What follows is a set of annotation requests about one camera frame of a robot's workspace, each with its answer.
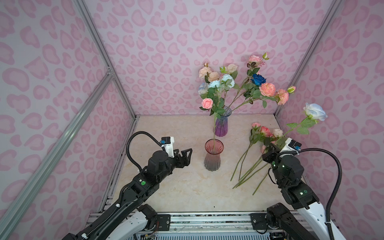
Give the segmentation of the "red glass vase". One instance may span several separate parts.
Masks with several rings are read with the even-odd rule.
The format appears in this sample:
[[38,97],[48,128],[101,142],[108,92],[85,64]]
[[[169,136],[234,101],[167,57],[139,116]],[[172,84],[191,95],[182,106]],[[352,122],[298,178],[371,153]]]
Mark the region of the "red glass vase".
[[207,152],[204,166],[208,171],[217,171],[221,166],[221,153],[224,150],[224,144],[217,139],[210,139],[205,143]]

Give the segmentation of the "purple blue glass vase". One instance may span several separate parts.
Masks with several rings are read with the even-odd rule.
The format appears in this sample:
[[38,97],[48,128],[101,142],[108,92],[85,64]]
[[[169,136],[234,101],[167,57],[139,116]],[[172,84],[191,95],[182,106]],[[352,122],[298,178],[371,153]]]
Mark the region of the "purple blue glass vase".
[[229,107],[224,107],[225,113],[222,116],[219,116],[216,120],[216,126],[214,129],[215,136],[224,137],[227,135],[229,126],[228,118],[232,114],[232,110]]

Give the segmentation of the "pink rose flower stem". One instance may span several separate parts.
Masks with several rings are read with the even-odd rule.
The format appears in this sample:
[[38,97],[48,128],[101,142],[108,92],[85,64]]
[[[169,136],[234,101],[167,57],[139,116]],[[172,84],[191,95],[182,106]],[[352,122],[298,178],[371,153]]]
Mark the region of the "pink rose flower stem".
[[202,100],[202,106],[200,107],[200,110],[208,111],[210,113],[210,116],[212,116],[215,113],[216,108],[217,106],[214,103],[213,99],[205,98]]

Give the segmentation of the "white lavender rose stem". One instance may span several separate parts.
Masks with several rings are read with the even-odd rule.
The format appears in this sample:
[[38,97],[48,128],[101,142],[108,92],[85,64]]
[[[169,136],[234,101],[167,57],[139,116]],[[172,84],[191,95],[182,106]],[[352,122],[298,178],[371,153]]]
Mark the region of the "white lavender rose stem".
[[300,123],[290,123],[287,124],[289,130],[286,133],[283,133],[281,137],[277,137],[275,145],[278,147],[283,147],[283,144],[288,139],[287,134],[296,131],[300,135],[309,135],[309,129],[318,124],[319,122],[324,122],[328,115],[323,110],[323,108],[318,104],[308,104],[306,103],[303,108],[306,117]]

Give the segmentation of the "coral pink rose stem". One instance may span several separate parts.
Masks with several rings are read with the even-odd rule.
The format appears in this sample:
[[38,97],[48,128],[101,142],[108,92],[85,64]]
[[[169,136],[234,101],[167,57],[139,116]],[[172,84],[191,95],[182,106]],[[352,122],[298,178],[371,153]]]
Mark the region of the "coral pink rose stem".
[[[252,105],[257,102],[260,102],[264,109],[267,108],[268,103],[275,103],[278,106],[282,106],[288,102],[290,96],[294,94],[296,89],[296,86],[289,86],[287,89],[277,89],[272,83],[262,83],[260,86],[247,83],[239,89],[240,92],[230,104],[230,108],[237,110],[245,105]],[[244,97],[242,103],[237,107],[232,107],[240,97]]]

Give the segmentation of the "dark blue rose stem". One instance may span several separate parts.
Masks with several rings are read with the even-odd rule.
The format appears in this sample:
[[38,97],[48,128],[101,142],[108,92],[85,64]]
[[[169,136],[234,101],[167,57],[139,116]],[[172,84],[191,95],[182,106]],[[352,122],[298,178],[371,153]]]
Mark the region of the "dark blue rose stem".
[[262,84],[266,83],[266,78],[264,78],[262,75],[259,74],[253,74],[253,76],[246,81],[246,85],[244,89],[246,90],[243,93],[243,96],[245,99],[249,99],[252,97],[252,90],[258,89]]

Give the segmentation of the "white blue rose stem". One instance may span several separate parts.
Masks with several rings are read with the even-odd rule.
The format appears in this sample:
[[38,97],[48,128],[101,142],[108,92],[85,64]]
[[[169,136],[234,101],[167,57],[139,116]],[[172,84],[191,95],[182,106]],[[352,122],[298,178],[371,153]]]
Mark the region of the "white blue rose stem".
[[209,83],[202,83],[199,88],[198,88],[198,94],[201,96],[201,95],[204,95],[208,92],[208,89],[209,89],[209,86],[210,84]]

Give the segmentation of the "peach carnation flower stem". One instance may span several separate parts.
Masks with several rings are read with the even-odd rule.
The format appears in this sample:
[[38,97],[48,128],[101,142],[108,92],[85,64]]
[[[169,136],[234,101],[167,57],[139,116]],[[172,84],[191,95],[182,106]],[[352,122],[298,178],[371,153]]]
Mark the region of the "peach carnation flower stem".
[[220,74],[212,70],[209,66],[209,63],[204,63],[203,67],[199,70],[199,78],[204,81],[204,83],[209,83],[218,81],[220,79]]

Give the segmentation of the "pink carnation flower stem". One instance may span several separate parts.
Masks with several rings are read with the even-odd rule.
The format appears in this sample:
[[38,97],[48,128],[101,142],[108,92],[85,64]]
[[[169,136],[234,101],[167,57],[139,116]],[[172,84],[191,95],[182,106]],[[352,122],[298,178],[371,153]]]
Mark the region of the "pink carnation flower stem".
[[265,64],[265,61],[268,60],[268,54],[267,53],[264,53],[262,57],[260,56],[257,56],[257,55],[251,55],[248,59],[248,62],[247,62],[247,72],[246,72],[246,77],[245,79],[242,81],[242,83],[236,87],[237,89],[237,93],[236,95],[240,92],[240,88],[246,84],[246,81],[249,80],[253,74],[260,74],[260,69],[261,67]]

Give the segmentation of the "cream rose flower stem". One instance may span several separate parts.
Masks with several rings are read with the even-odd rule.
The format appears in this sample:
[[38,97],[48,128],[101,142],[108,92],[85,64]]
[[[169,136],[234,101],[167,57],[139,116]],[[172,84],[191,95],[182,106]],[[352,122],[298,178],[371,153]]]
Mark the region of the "cream rose flower stem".
[[237,77],[238,66],[235,64],[229,64],[225,67],[226,73],[222,77],[222,82],[226,86],[226,90],[230,90],[235,86],[235,79]]

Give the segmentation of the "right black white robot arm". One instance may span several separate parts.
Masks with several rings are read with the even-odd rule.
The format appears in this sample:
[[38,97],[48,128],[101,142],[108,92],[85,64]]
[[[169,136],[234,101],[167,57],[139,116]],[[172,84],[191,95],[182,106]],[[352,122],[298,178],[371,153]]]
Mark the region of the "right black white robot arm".
[[345,237],[331,221],[331,206],[337,195],[342,181],[342,166],[339,159],[331,152],[322,149],[321,152],[331,156],[338,167],[338,178],[333,192],[324,207],[313,190],[302,181],[304,167],[297,159],[302,153],[301,144],[289,139],[283,149],[270,144],[267,153],[262,155],[263,161],[271,165],[275,182],[287,202],[307,221],[313,229],[310,233],[299,223],[290,210],[282,203],[267,209],[266,223],[271,228],[280,228],[296,240],[344,240]]

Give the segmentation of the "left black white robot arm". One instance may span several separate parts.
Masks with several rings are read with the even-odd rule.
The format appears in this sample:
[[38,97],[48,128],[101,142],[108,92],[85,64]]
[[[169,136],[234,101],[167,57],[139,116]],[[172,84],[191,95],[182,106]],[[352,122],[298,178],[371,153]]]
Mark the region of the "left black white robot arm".
[[174,151],[170,157],[165,151],[156,151],[133,180],[126,184],[118,199],[91,225],[77,234],[68,233],[64,240],[106,240],[123,220],[138,209],[160,187],[160,183],[173,173],[175,168],[184,168],[191,163],[192,149]]

